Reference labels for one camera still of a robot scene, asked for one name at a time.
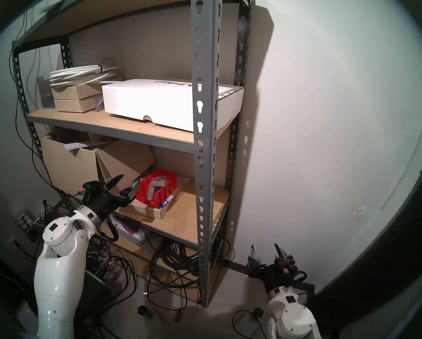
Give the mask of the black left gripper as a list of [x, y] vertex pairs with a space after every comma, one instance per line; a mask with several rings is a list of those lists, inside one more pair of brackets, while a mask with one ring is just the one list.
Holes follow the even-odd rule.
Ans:
[[[117, 208], [127, 207], [135, 199], [141, 181], [135, 180], [120, 191], [118, 183], [123, 176], [114, 176], [105, 183], [99, 181], [84, 183], [79, 190], [79, 194], [83, 196], [82, 205], [92, 210], [99, 218], [107, 218]], [[119, 193], [119, 196], [114, 196], [112, 193]]]

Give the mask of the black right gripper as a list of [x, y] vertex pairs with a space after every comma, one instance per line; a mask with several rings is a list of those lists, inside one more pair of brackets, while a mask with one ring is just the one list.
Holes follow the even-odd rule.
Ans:
[[278, 254], [275, 264], [267, 266], [259, 263], [254, 245], [251, 245], [247, 260], [247, 273], [250, 278], [260, 279], [266, 294], [283, 287], [293, 287], [306, 292], [306, 273], [296, 267], [292, 255], [287, 254], [277, 243], [275, 249]]

